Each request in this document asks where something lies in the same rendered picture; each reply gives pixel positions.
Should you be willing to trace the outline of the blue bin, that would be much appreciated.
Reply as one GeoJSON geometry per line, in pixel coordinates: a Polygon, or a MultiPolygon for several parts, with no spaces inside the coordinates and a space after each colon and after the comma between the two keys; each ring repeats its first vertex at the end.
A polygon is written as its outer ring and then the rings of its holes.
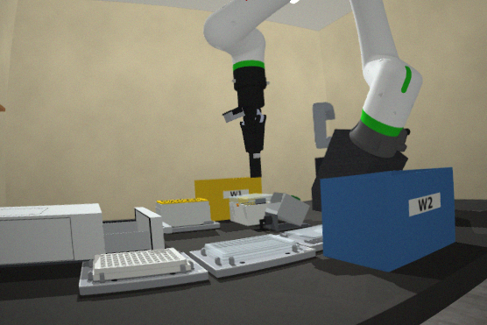
{"type": "Polygon", "coordinates": [[[336,178],[320,179],[323,256],[390,272],[455,242],[453,167],[336,178]]]}

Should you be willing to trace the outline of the yellow waste bin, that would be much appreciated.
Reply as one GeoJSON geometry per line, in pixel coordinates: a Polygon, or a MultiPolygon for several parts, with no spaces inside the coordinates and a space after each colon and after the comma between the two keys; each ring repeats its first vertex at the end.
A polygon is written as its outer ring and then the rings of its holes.
{"type": "Polygon", "coordinates": [[[209,201],[212,221],[229,220],[229,196],[242,194],[262,194],[260,178],[229,178],[215,180],[195,180],[195,198],[209,201]]]}

